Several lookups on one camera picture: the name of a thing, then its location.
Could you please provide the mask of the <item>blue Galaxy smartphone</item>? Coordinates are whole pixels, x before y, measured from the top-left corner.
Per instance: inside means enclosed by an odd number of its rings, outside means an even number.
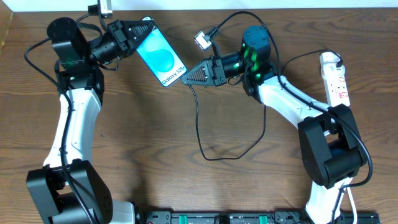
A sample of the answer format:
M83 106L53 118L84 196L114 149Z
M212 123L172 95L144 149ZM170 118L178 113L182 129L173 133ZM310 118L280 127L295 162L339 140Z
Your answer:
M165 88L187 72L187 67L156 25L136 52Z

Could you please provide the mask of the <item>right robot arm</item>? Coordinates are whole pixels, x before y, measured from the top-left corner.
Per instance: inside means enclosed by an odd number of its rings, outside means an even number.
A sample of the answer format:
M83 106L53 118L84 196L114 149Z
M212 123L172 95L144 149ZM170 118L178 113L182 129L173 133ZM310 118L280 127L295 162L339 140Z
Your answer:
M217 28L213 28L195 36L195 42L202 49L212 49L213 55L184 75L183 84L221 86L230 78L238 78L248 96L294 125L303 165L312 180L303 219L307 223L336 223L343 196L354 187L353 178L362 166L371 164L349 107L343 59L332 50L319 51L327 98L321 102L294 87L272 62L271 53L277 47L266 27L247 28L241 48L227 55L221 55L216 33Z

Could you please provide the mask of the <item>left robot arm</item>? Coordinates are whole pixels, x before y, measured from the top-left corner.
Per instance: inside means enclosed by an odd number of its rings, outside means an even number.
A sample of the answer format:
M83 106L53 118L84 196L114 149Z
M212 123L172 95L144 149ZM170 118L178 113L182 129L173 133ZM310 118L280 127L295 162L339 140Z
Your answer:
M29 171L26 185L44 223L135 223L133 203L113 199L94 169L92 143L103 104L103 71L132 55L155 22L150 17L114 21L93 40L86 40L82 29L95 25L61 17L47 27L58 55L52 83L61 111L50 152L40 169Z

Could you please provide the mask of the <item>white USB charger adapter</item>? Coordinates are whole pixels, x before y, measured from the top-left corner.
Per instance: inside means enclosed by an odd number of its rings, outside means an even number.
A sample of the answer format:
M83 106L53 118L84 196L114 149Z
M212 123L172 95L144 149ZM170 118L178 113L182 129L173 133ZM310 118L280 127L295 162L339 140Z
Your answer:
M337 67L335 63L324 63L321 65L321 75L324 80L344 77L345 71L344 65L340 67Z

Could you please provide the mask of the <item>white power strip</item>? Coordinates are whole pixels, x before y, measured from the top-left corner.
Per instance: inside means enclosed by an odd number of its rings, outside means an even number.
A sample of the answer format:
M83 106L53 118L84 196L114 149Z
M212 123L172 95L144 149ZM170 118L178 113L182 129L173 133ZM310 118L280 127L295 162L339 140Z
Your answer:
M337 67L342 66L342 60L332 52L324 52L320 56L320 65L324 63L335 63ZM344 104L350 106L346 78L338 77L324 80L327 102L330 106Z

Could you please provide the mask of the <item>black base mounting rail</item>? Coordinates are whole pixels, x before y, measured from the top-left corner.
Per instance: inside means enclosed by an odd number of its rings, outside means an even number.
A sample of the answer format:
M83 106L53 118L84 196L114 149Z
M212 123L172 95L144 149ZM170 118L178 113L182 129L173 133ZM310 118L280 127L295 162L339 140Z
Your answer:
M298 211L276 211L273 213L177 213L170 211L146 212L138 223L144 224L271 224L311 223Z

